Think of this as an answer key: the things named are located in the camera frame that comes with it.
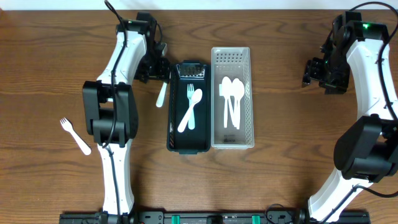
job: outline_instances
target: white plastic fork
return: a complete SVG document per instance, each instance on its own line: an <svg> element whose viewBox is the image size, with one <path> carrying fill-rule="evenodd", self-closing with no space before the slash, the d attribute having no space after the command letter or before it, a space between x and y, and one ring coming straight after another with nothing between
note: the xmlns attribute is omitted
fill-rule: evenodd
<svg viewBox="0 0 398 224"><path fill-rule="evenodd" d="M90 155L91 154L91 148L87 145L87 143L85 143L81 137L79 137L79 135L77 135L77 133L75 132L75 130L73 130L73 126L71 124L71 122L66 119L66 118L62 118L60 120L61 125L63 127L64 130L66 130L67 132L69 132L72 137L75 139L76 143L79 145L81 151L86 155Z"/></svg>
<svg viewBox="0 0 398 224"><path fill-rule="evenodd" d="M195 89L193 88L193 84L188 84L187 85L187 98L189 100L189 106L191 106L191 104L192 104L192 95L194 92L195 92ZM195 129L195 115L193 114L193 111L192 111L191 117L189 117L189 120L188 120L188 128L191 130Z"/></svg>

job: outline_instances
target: spoon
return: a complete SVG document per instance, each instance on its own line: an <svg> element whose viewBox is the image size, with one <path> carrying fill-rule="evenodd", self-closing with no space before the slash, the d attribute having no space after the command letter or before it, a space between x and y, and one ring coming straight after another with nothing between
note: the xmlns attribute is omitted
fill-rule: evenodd
<svg viewBox="0 0 398 224"><path fill-rule="evenodd" d="M232 87L232 82L228 77L224 77L223 80L221 81L221 95L225 98L225 103L224 103L224 128L227 127L228 123L228 108L227 104L229 106L229 113L231 114L231 120L232 123L234 123L234 111L232 109L232 102L231 102L231 87Z"/></svg>
<svg viewBox="0 0 398 224"><path fill-rule="evenodd" d="M232 82L232 89L234 99L235 99L235 105L234 105L234 115L235 115L235 122L234 125L236 129L239 130L240 124L241 124L241 99L244 96L244 85L243 83L238 79L235 78L234 81Z"/></svg>
<svg viewBox="0 0 398 224"><path fill-rule="evenodd" d="M196 89L195 92L193 92L192 95L192 104L189 106L187 112L185 113L184 117L182 118L180 125L178 126L177 130L182 133L185 130L185 127L187 126L189 117L191 117L192 111L193 111L193 107L200 102L201 97L202 97L203 93L201 91L201 89Z"/></svg>

